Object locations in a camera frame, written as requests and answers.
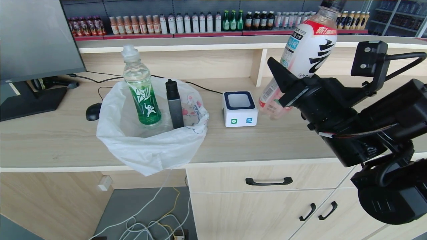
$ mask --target yellow cable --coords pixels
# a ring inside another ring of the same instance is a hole
[[[170,214],[171,212],[173,212],[173,210],[175,210],[176,202],[178,201],[179,194],[181,194],[181,193],[180,193],[180,192],[178,191],[178,189],[176,189],[175,187],[173,187],[173,189],[174,189],[175,191],[177,191],[177,192],[178,192],[178,195],[176,195],[176,198],[175,198],[175,203],[173,204],[173,208],[172,208],[172,210],[170,210],[167,214],[163,215],[162,217],[164,217],[164,216],[166,216],[166,215]],[[173,229],[172,229],[169,225],[161,224],[161,223],[158,223],[158,224],[159,224],[159,225],[161,225],[161,226],[168,227],[168,228],[170,229],[170,231],[172,232],[173,239],[176,239],[176,236],[175,236],[175,234],[174,234],[174,231],[173,231]]]

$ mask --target monitor stand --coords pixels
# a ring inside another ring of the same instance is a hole
[[[0,121],[54,111],[67,92],[67,87],[34,92],[26,82],[14,82],[20,95],[7,98],[0,105]]]

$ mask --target black handle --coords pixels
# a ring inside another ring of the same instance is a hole
[[[307,215],[307,217],[305,217],[305,218],[303,218],[302,216],[300,216],[300,217],[299,217],[299,220],[300,220],[301,222],[303,222],[303,221],[307,220],[307,218],[308,218],[308,217],[310,217],[310,215],[311,215],[311,214],[313,214],[313,213],[314,213],[314,211],[316,210],[316,204],[312,203],[312,204],[310,204],[310,207],[311,207],[311,211],[310,211],[310,213]]]
[[[327,217],[329,217],[329,215],[331,215],[333,213],[333,211],[335,211],[335,209],[338,207],[338,204],[336,203],[336,201],[333,201],[330,203],[332,205],[332,210],[326,215],[326,216],[319,216],[319,220],[325,220]]]
[[[252,178],[246,178],[246,184],[251,186],[276,186],[276,185],[288,185],[293,182],[291,177],[286,177],[283,179],[283,182],[276,183],[257,183]]]

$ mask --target green glass bottle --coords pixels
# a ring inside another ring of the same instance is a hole
[[[228,10],[224,11],[224,18],[222,20],[222,29],[224,31],[230,30],[230,20],[228,19]]]
[[[239,16],[237,17],[237,30],[243,30],[243,10],[239,10]]]
[[[139,52],[133,45],[124,45],[122,55],[126,63],[123,78],[134,99],[139,121],[149,128],[160,125],[161,112],[151,85],[150,70],[141,63]]]
[[[231,18],[230,18],[230,30],[236,31],[237,28],[237,21],[236,21],[236,11],[231,11]]]

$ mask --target cabinet door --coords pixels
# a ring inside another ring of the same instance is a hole
[[[336,210],[325,220],[319,220],[319,215],[325,217],[330,213],[334,201],[338,205]],[[357,188],[342,188],[326,200],[291,240],[361,240],[384,225],[360,206]]]
[[[198,240],[287,240],[332,190],[192,193]]]

